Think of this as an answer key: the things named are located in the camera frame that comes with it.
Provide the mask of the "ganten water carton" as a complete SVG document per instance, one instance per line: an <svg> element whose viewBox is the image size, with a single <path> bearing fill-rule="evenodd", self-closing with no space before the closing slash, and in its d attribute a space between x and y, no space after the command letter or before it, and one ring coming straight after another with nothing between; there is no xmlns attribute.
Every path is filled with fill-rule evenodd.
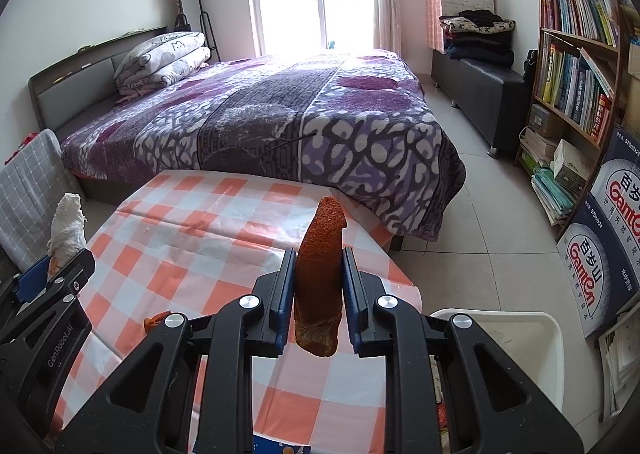
<svg viewBox="0 0 640 454"><path fill-rule="evenodd" d="M639 283L624 247L600 209L583 203L558 242L582 334L602 333L639 301Z"/></svg>
<svg viewBox="0 0 640 454"><path fill-rule="evenodd" d="M639 143L621 127L612 133L590 194L623 252L629 287L632 296L638 299Z"/></svg>

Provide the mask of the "purple patterned bed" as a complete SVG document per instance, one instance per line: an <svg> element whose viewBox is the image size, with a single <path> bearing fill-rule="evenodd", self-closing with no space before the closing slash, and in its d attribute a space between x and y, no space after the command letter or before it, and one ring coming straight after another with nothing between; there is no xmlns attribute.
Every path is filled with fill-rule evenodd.
<svg viewBox="0 0 640 454"><path fill-rule="evenodd" d="M222 62L123 100L61 147L66 168L91 180L206 170L331 187L391 233L426 241L465 181L418 78L387 50Z"/></svg>

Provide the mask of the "white tissue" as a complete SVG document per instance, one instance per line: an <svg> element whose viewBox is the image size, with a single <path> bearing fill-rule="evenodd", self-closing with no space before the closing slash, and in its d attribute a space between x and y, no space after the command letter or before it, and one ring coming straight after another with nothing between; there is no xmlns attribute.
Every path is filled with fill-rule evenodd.
<svg viewBox="0 0 640 454"><path fill-rule="evenodd" d="M86 218L79 194L66 193L56 206L48 242L49 276L62 270L87 246Z"/></svg>

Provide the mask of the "stack of papers on floor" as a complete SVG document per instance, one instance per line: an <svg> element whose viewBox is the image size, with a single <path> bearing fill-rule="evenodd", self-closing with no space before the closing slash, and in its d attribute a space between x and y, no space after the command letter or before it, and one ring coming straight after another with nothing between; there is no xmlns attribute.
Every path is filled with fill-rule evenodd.
<svg viewBox="0 0 640 454"><path fill-rule="evenodd" d="M639 382L639 304L598 339L603 372L602 420L617 417Z"/></svg>

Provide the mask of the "lower Ganten water carton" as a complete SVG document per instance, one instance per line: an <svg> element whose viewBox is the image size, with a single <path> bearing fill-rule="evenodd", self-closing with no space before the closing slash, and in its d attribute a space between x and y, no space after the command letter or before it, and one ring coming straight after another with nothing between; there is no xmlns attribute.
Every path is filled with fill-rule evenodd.
<svg viewBox="0 0 640 454"><path fill-rule="evenodd" d="M602 333L639 301L639 283L624 247L600 209L583 203L558 242L582 334Z"/></svg>

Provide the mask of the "grey bed headboard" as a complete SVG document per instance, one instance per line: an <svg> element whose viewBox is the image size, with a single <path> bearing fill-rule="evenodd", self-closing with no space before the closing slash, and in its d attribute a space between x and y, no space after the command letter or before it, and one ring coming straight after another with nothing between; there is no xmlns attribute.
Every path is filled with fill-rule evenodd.
<svg viewBox="0 0 640 454"><path fill-rule="evenodd" d="M59 140L104 115L119 100L114 73L127 53L142 42L168 32L166 27L129 32L89 45L28 80L38 128Z"/></svg>

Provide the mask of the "black leather bench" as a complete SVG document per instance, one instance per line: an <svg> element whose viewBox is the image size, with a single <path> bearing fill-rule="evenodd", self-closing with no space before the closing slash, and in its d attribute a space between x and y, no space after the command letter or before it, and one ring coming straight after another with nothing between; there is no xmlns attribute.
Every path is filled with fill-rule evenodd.
<svg viewBox="0 0 640 454"><path fill-rule="evenodd" d="M515 157L529 101L520 74L433 50L432 79L484 137L492 157Z"/></svg>

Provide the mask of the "wooden bookshelf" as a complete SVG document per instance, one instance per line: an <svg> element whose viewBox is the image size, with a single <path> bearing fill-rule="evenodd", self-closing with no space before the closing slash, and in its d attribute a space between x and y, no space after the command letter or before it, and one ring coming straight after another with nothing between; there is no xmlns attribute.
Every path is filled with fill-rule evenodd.
<svg viewBox="0 0 640 454"><path fill-rule="evenodd" d="M561 235L623 120L639 28L631 0L538 0L538 6L532 101L516 161Z"/></svg>

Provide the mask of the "upper Ganten water carton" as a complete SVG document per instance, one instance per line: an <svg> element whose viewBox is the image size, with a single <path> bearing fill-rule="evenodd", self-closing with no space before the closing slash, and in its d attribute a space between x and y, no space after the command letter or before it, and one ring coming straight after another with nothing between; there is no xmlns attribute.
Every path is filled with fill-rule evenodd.
<svg viewBox="0 0 640 454"><path fill-rule="evenodd" d="M621 127L612 133L590 194L623 252L629 287L632 296L638 299L639 143Z"/></svg>

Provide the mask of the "white plastic trash bin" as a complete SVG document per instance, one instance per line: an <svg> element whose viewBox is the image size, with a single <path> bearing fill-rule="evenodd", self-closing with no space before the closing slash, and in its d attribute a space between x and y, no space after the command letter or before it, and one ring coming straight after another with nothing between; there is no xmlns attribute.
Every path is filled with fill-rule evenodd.
<svg viewBox="0 0 640 454"><path fill-rule="evenodd" d="M538 388L563 411L564 344L558 322L544 312L502 312L442 309L433 317L471 316L494 339Z"/></svg>

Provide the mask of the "small orange peel piece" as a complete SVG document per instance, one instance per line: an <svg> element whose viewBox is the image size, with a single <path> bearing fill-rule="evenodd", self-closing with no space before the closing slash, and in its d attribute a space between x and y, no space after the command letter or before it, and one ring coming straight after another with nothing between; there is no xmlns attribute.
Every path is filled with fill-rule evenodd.
<svg viewBox="0 0 640 454"><path fill-rule="evenodd" d="M157 313L151 317L146 317L143 321L143 329L145 332L145 335L149 335L149 333L151 333L151 331L157 327L160 324L163 324L163 322L165 321L165 318L171 315L170 311L164 311L164 312L160 312Z"/></svg>

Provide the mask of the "pink white curtain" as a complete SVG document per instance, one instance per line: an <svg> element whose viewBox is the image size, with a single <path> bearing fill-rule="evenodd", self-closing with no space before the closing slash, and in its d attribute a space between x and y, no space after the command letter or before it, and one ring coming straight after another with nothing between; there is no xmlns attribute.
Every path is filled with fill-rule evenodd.
<svg viewBox="0 0 640 454"><path fill-rule="evenodd" d="M376 48L401 54L399 0L374 0L373 42Z"/></svg>

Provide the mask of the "folded white floral quilt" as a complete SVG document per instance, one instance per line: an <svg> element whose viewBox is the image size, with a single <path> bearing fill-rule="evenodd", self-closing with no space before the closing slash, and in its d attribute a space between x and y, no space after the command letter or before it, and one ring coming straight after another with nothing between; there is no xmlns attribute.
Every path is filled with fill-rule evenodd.
<svg viewBox="0 0 640 454"><path fill-rule="evenodd" d="M130 50L114 73L122 97L139 97L168 88L206 65L212 52L202 32L154 36Z"/></svg>

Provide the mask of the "grey checked cloth chair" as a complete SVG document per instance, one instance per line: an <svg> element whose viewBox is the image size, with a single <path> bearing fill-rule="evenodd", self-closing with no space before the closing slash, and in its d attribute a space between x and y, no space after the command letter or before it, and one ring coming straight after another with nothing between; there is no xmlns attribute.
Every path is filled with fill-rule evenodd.
<svg viewBox="0 0 640 454"><path fill-rule="evenodd" d="M48 256L51 223L66 194L82 196L62 161L55 134L45 129L1 169L1 249L24 272Z"/></svg>

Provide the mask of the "pile of folded clothes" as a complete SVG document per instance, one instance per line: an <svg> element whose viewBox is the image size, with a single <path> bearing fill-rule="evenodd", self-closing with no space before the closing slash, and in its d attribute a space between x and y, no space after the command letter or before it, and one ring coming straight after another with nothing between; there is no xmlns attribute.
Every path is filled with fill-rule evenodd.
<svg viewBox="0 0 640 454"><path fill-rule="evenodd" d="M444 37L442 53L449 58L512 67L514 20L503 19L490 10L462 10L457 16L440 16L439 25Z"/></svg>

